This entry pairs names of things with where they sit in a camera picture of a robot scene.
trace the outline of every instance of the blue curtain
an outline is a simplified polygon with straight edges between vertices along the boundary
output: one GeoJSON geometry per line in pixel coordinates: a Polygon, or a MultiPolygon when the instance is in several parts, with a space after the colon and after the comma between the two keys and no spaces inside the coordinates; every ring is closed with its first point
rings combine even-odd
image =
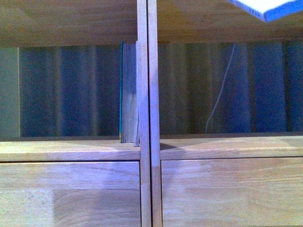
{"type": "Polygon", "coordinates": [[[119,135],[120,47],[21,48],[21,136],[119,135]]]}
{"type": "MultiPolygon", "coordinates": [[[[204,133],[231,52],[232,44],[159,45],[161,134],[204,133]]],[[[302,91],[303,42],[236,44],[208,132],[303,131],[302,91]]]]}

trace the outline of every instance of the wooden panel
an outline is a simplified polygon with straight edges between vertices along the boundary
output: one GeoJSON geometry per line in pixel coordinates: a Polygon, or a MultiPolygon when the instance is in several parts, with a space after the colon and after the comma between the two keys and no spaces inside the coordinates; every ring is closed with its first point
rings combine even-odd
{"type": "Polygon", "coordinates": [[[157,1],[148,0],[148,64],[151,133],[151,200],[152,224],[162,227],[160,129],[159,129],[159,82],[158,82],[158,33],[157,1]]]}
{"type": "Polygon", "coordinates": [[[137,76],[139,82],[139,136],[141,147],[140,177],[141,177],[141,213],[142,227],[152,226],[151,205],[151,162],[150,162],[150,121],[149,121],[149,89],[148,89],[148,44],[147,44],[147,1],[138,0],[138,42],[137,76]]]}
{"type": "Polygon", "coordinates": [[[226,0],[158,0],[160,42],[244,42],[303,37],[303,13],[264,23],[226,0]]]}
{"type": "Polygon", "coordinates": [[[1,0],[0,46],[134,43],[135,0],[1,0]]]}
{"type": "Polygon", "coordinates": [[[223,135],[160,142],[161,160],[303,156],[303,136],[225,138],[223,135]]]}
{"type": "Polygon", "coordinates": [[[164,227],[303,225],[303,158],[162,161],[164,227]]]}
{"type": "Polygon", "coordinates": [[[0,162],[140,160],[140,148],[119,140],[0,142],[0,162]]]}
{"type": "Polygon", "coordinates": [[[0,164],[0,226],[141,226],[138,162],[0,164]]]}

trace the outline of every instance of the wooden shelf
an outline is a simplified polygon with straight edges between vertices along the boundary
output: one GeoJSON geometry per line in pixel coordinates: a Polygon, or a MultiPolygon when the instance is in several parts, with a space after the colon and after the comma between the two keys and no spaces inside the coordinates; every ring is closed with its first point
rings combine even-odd
{"type": "Polygon", "coordinates": [[[0,142],[0,162],[140,160],[140,148],[119,140],[0,142]]]}
{"type": "Polygon", "coordinates": [[[162,139],[161,160],[251,158],[251,157],[299,157],[303,156],[303,136],[213,135],[216,138],[162,139]]]}
{"type": "Polygon", "coordinates": [[[10,0],[0,6],[0,46],[135,43],[135,0],[10,0]]]}
{"type": "Polygon", "coordinates": [[[158,0],[160,43],[252,42],[303,37],[303,13],[265,23],[226,0],[158,0]]]}

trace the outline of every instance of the wooden shelving unit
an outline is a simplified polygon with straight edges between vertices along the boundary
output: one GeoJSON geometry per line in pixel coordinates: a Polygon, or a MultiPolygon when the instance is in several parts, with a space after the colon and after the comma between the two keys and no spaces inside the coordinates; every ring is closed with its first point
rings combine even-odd
{"type": "Polygon", "coordinates": [[[303,13],[266,24],[226,0],[3,1],[0,47],[138,41],[141,146],[2,140],[0,226],[301,226],[302,134],[160,139],[158,44],[302,38],[303,13]]]}
{"type": "Polygon", "coordinates": [[[225,0],[149,0],[155,227],[302,225],[302,134],[160,139],[158,44],[301,40],[303,13],[266,24],[225,0]]]}
{"type": "Polygon", "coordinates": [[[150,227],[147,2],[13,0],[0,12],[0,47],[137,41],[141,88],[139,148],[104,137],[0,141],[0,225],[150,227]]]}

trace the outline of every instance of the drawer front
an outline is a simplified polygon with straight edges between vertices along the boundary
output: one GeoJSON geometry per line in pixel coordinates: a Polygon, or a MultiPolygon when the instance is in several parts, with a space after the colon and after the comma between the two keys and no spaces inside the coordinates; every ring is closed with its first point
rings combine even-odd
{"type": "Polygon", "coordinates": [[[138,162],[0,164],[0,226],[139,227],[138,162]]]}
{"type": "Polygon", "coordinates": [[[303,158],[162,161],[164,227],[303,225],[303,158]]]}

